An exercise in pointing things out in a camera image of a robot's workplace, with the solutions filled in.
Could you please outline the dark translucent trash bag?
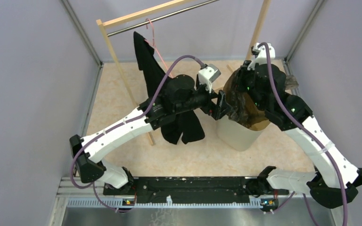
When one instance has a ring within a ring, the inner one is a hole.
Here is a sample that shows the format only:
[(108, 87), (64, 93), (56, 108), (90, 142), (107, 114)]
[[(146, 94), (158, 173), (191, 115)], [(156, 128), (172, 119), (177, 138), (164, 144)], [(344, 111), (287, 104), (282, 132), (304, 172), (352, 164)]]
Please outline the dark translucent trash bag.
[(232, 107), (227, 116), (246, 128), (269, 120), (285, 131), (296, 128), (287, 116), (302, 122), (309, 112), (302, 98), (286, 91), (287, 76), (275, 65), (266, 65), (248, 71), (242, 65), (224, 85), (226, 101)]

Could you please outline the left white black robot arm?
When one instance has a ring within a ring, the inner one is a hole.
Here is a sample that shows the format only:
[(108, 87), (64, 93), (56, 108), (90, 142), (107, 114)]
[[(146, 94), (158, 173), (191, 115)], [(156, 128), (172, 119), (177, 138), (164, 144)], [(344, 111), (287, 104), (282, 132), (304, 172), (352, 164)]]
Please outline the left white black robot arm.
[(128, 194), (133, 181), (130, 171), (104, 163), (104, 158), (126, 142), (156, 129), (162, 131), (169, 143), (202, 140), (205, 134), (195, 110), (200, 109), (219, 120), (231, 109), (225, 93), (222, 90), (215, 92), (210, 86), (210, 81), (203, 76), (196, 80), (184, 74), (165, 77), (154, 94), (127, 116), (94, 135), (70, 137), (73, 158), (70, 171), (78, 172), (80, 178), (80, 182), (76, 182), (71, 177), (72, 184), (85, 189), (101, 181), (120, 194)]

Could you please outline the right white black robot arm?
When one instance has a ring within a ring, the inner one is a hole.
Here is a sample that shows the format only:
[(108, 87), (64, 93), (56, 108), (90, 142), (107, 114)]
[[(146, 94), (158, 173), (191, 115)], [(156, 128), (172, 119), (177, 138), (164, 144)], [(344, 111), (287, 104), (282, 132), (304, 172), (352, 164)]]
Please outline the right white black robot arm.
[(270, 194), (281, 189), (309, 194), (329, 209), (351, 203), (362, 185), (362, 168), (342, 155), (305, 101), (285, 91), (285, 73), (275, 65), (247, 60), (239, 79), (239, 89), (250, 96), (260, 114), (294, 140), (314, 165), (314, 171), (308, 173), (268, 166), (259, 175), (259, 191)]

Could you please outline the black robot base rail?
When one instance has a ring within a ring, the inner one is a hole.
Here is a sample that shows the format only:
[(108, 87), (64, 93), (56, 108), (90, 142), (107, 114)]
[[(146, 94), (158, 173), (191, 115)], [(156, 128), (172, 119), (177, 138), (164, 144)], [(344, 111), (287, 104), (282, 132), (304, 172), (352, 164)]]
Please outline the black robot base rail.
[(139, 177), (132, 193), (137, 203), (231, 204), (251, 197), (274, 196), (270, 186), (255, 177)]

